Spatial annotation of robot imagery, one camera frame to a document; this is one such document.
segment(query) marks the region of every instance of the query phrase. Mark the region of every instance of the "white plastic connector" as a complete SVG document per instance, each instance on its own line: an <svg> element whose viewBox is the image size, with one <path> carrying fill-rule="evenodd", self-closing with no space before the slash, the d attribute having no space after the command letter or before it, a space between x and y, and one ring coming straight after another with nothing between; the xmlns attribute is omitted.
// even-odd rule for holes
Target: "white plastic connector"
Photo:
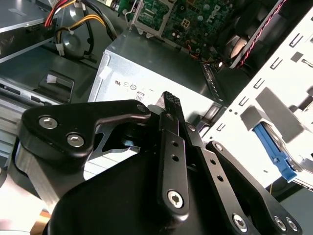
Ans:
<svg viewBox="0 0 313 235"><path fill-rule="evenodd" d="M57 50L58 50L58 52L59 52L59 55L60 55L60 56L64 56L65 54L64 54L64 47L63 47L63 44L62 44L62 43L58 43L58 44L56 44L55 46L56 46L56 48L57 48Z"/></svg>
<svg viewBox="0 0 313 235"><path fill-rule="evenodd" d="M81 2L75 2L74 7L75 8L82 8L82 3Z"/></svg>

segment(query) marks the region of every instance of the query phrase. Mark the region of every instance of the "green circuit board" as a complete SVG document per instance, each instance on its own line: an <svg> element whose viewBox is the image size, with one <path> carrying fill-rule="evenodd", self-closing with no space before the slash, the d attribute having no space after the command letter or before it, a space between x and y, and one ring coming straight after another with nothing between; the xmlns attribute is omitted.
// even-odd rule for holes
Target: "green circuit board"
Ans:
<svg viewBox="0 0 313 235"><path fill-rule="evenodd" d="M163 39L198 52L205 59L211 55L210 46L230 18L235 0L176 0L162 34ZM118 12L130 10L134 0L121 0ZM143 0L137 21L159 30L169 7L159 0Z"/></svg>
<svg viewBox="0 0 313 235"><path fill-rule="evenodd" d="M230 0L177 0L162 38L182 47L186 41L202 57L210 57L210 46L233 12Z"/></svg>
<svg viewBox="0 0 313 235"><path fill-rule="evenodd" d="M143 0L137 21L152 29L160 30L163 17L169 11L169 7L158 0Z"/></svg>

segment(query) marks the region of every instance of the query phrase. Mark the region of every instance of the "wire bundle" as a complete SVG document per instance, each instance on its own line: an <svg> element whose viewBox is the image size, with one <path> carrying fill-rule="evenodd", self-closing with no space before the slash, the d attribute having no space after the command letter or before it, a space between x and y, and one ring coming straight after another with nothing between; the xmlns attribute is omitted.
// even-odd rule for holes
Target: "wire bundle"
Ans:
<svg viewBox="0 0 313 235"><path fill-rule="evenodd" d="M186 43L186 46L187 46L187 48L189 50L189 55L193 59L195 59L195 60L197 60L197 61L199 61L200 63L203 63L203 64L208 64L210 62L210 60L205 60L204 61L204 60L201 59L201 52L196 52L196 51L192 50L189 40L187 40L185 43Z"/></svg>
<svg viewBox="0 0 313 235"><path fill-rule="evenodd" d="M265 27L269 24L269 22L273 19L273 16L276 15L280 9L282 8L282 6L284 5L284 3L287 0L283 0L278 6L277 8L274 10L273 14L270 15L270 17L268 18L268 20L265 22L265 24L263 25L263 27L260 29L260 31L258 32L258 34L256 35L255 39L253 40L250 48L248 49L248 51L245 53L244 58L241 60L240 66L244 65L245 61L247 60L247 58L250 56L252 49L254 48L256 42L258 41L258 39L260 38L261 34L263 33Z"/></svg>
<svg viewBox="0 0 313 235"><path fill-rule="evenodd" d="M101 10L94 3L92 3L92 2L90 2L88 0L81 0L81 3L85 4L91 10L93 10L103 20L103 22L107 26L107 34L108 34L108 36L112 39L112 41L115 40L117 38L117 33L116 33L113 25L109 21L109 19L106 18L104 14L102 14Z"/></svg>
<svg viewBox="0 0 313 235"><path fill-rule="evenodd" d="M59 0L57 4L55 4L55 6L52 8L50 14L48 15L48 18L45 21L45 27L50 27L52 25L53 16L55 15L58 9L65 8L75 2L76 0Z"/></svg>
<svg viewBox="0 0 313 235"><path fill-rule="evenodd" d="M61 43L62 31L69 31L70 33L72 33L73 30L79 28L80 26L82 26L88 20L97 20L103 26L106 26L105 23L103 22L103 20L99 16L97 16L95 14L87 15L87 16L83 17L80 21L76 22L75 24L73 24L70 27L61 27L61 28L59 28L56 31L56 42L57 42L57 44Z"/></svg>

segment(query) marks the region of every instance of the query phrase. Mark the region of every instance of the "red wire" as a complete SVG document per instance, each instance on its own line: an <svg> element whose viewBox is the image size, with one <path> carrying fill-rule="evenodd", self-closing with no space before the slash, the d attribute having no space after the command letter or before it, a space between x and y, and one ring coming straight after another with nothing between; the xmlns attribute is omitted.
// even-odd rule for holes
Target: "red wire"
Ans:
<svg viewBox="0 0 313 235"><path fill-rule="evenodd" d="M276 15L280 9L282 8L282 6L284 5L284 3L286 2L287 0L284 0L282 1L278 6L277 8L274 10L273 14L271 14L271 16L268 18L268 20L266 21L266 23L263 25L263 27L260 29L259 33L256 35L255 39L253 40L249 50L247 50L247 52L245 53L245 56L244 58L241 60L241 64L240 66L244 65L245 61L247 60L247 58L250 56L251 52L252 52L252 49L254 48L255 46L255 43L258 41L258 39L260 38L261 34L263 33L264 29L266 26L268 26L269 22L273 19L274 15Z"/></svg>
<svg viewBox="0 0 313 235"><path fill-rule="evenodd" d="M66 3L67 0L59 0L57 2L57 4L55 4L55 6L52 8L47 20L45 21L45 27L49 27L52 24L52 20L53 20L53 15L56 12L56 10L64 3Z"/></svg>

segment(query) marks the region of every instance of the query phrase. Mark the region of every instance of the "blue drive latch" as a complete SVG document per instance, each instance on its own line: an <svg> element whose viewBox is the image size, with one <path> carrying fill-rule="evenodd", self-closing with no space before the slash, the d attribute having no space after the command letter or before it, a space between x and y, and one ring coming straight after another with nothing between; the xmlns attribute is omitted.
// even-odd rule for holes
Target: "blue drive latch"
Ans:
<svg viewBox="0 0 313 235"><path fill-rule="evenodd" d="M270 159L273 164L277 166L278 170L282 174L283 178L289 182L291 182L296 176L297 172L295 172L292 167L288 163L288 156L286 153L282 152L270 136L270 134L265 129L262 123L258 124L253 131L257 135L257 137L262 142L266 152L268 153Z"/></svg>

